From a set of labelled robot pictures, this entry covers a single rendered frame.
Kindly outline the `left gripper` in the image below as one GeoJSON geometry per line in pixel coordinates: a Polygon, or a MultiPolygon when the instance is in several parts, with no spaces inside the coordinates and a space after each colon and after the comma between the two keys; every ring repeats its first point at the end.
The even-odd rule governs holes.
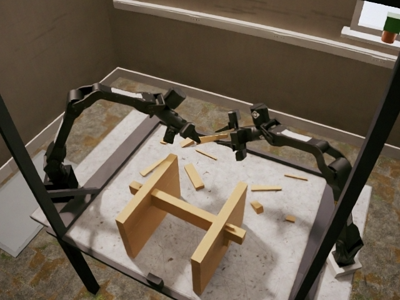
{"type": "Polygon", "coordinates": [[[196,125],[192,122],[187,122],[178,113],[173,111],[171,116],[164,123],[168,126],[171,125],[172,127],[178,129],[180,137],[184,139],[192,139],[193,141],[200,144],[201,140],[195,130],[196,125]]]}

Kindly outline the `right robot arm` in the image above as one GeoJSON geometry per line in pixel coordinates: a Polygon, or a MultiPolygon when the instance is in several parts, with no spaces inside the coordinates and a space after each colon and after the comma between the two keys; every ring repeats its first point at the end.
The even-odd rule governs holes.
{"type": "MultiPolygon", "coordinates": [[[[272,146],[289,146],[313,154],[316,158],[318,169],[324,175],[326,183],[332,188],[336,207],[352,169],[351,163],[348,162],[344,154],[333,148],[325,139],[320,140],[292,132],[276,118],[270,119],[268,107],[264,103],[254,104],[250,107],[250,110],[255,124],[254,137],[257,141],[267,140],[272,146]],[[276,127],[271,128],[274,125],[276,127]],[[323,156],[324,153],[334,157],[336,160],[327,166],[323,156]]],[[[237,150],[246,149],[246,143],[251,141],[247,132],[249,132],[249,128],[245,127],[239,127],[230,132],[231,144],[236,145],[237,150]]],[[[351,212],[336,241],[336,250],[332,251],[338,267],[342,268],[355,264],[354,257],[363,246],[364,243],[358,227],[353,223],[351,212]]]]}

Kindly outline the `tan wooden board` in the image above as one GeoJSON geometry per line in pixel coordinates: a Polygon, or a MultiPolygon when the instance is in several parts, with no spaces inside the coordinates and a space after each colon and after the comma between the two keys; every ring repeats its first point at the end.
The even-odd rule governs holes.
{"type": "Polygon", "coordinates": [[[153,206],[155,189],[178,199],[181,196],[177,155],[167,156],[115,219],[126,253],[133,259],[168,214],[153,206]]]}
{"type": "Polygon", "coordinates": [[[202,294],[215,270],[232,243],[224,246],[224,228],[226,223],[241,227],[244,217],[248,184],[239,181],[226,201],[217,218],[209,228],[203,240],[191,257],[192,289],[202,294]]]}

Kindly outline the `wooden rail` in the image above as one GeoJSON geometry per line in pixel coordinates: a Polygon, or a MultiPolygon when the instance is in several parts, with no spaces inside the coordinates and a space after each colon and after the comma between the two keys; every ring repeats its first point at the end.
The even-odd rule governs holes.
{"type": "MultiPolygon", "coordinates": [[[[133,181],[130,185],[131,194],[135,195],[143,186],[143,184],[133,181]]],[[[180,218],[188,223],[191,223],[205,231],[208,231],[217,216],[199,209],[196,206],[188,204],[178,198],[166,194],[158,189],[151,193],[152,205],[169,213],[177,218],[180,218]]],[[[224,228],[223,237],[235,243],[242,245],[245,240],[246,231],[234,226],[233,230],[224,228]]]]}

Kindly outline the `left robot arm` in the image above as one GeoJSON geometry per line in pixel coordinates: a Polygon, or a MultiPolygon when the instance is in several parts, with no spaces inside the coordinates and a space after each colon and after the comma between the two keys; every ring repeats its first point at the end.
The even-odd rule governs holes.
{"type": "MultiPolygon", "coordinates": [[[[67,94],[66,110],[56,137],[49,144],[44,154],[43,171],[47,173],[48,181],[64,180],[66,168],[62,162],[66,157],[65,143],[74,121],[84,109],[89,108],[100,99],[131,106],[139,112],[149,115],[150,119],[155,115],[162,122],[165,122],[173,113],[173,109],[176,109],[186,99],[186,95],[178,87],[171,87],[163,96],[162,93],[124,91],[101,83],[70,90],[67,94]],[[84,98],[84,96],[86,97],[84,98]],[[156,103],[156,99],[159,104],[156,103]]],[[[173,144],[174,137],[179,130],[171,125],[165,124],[165,126],[167,126],[167,129],[163,142],[173,144]]]]}

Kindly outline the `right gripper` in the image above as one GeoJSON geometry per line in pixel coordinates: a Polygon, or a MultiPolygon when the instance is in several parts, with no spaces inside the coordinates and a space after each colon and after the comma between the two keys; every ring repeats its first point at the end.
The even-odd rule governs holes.
{"type": "MultiPolygon", "coordinates": [[[[229,116],[229,122],[228,125],[218,131],[216,131],[216,133],[222,132],[222,131],[227,131],[227,130],[231,130],[232,128],[234,128],[234,130],[236,130],[236,128],[249,128],[249,132],[247,132],[247,136],[249,138],[251,138],[251,141],[256,141],[255,137],[254,137],[254,126],[244,126],[244,127],[239,127],[239,123],[238,120],[241,119],[240,117],[240,112],[238,109],[234,109],[228,112],[228,116],[229,116]]],[[[229,148],[232,149],[232,151],[236,151],[235,156],[236,156],[236,161],[243,161],[246,157],[247,157],[247,153],[246,153],[246,149],[238,149],[236,145],[232,145],[231,141],[226,141],[226,142],[218,142],[217,144],[223,145],[223,146],[227,146],[229,148]]]]}

